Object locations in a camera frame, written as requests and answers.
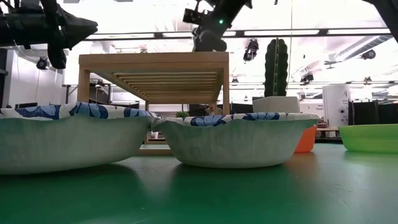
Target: green plastic bowl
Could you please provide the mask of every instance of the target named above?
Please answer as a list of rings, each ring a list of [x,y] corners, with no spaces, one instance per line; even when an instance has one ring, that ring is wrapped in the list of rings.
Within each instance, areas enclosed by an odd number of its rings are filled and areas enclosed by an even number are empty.
[[[339,127],[348,151],[398,153],[398,124],[372,124]]]

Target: table leg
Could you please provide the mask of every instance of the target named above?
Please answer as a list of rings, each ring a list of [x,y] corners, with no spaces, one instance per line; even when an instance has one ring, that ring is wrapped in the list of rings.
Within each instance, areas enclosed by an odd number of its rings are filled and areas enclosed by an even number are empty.
[[[149,112],[149,102],[145,101],[145,110]]]
[[[229,111],[229,64],[224,66],[223,113],[224,113],[224,115],[230,114],[230,111]]]
[[[77,101],[88,103],[90,98],[90,71],[80,69],[79,83],[77,85]]]

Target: cactus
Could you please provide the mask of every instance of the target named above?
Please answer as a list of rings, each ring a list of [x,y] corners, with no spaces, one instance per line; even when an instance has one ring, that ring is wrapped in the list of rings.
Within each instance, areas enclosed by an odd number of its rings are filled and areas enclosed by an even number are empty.
[[[276,38],[269,43],[266,53],[265,97],[286,96],[288,57],[284,40]]]

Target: ceiling pipe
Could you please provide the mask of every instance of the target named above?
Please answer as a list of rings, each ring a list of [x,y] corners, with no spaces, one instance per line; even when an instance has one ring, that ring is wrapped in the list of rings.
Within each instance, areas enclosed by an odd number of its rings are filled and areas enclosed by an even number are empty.
[[[345,60],[351,59],[355,56],[367,52],[368,50],[371,50],[375,46],[380,45],[391,38],[392,35],[363,37],[361,40],[357,41],[357,43],[347,47],[345,50],[342,50],[340,53],[336,54],[335,61],[344,62]]]

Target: potted cactus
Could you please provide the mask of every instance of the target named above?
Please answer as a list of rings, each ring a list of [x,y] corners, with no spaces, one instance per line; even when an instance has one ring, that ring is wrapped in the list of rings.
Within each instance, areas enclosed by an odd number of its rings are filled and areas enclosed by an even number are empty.
[[[253,101],[254,112],[300,112],[299,99],[286,96],[289,55],[283,39],[274,39],[267,46],[264,98]]]

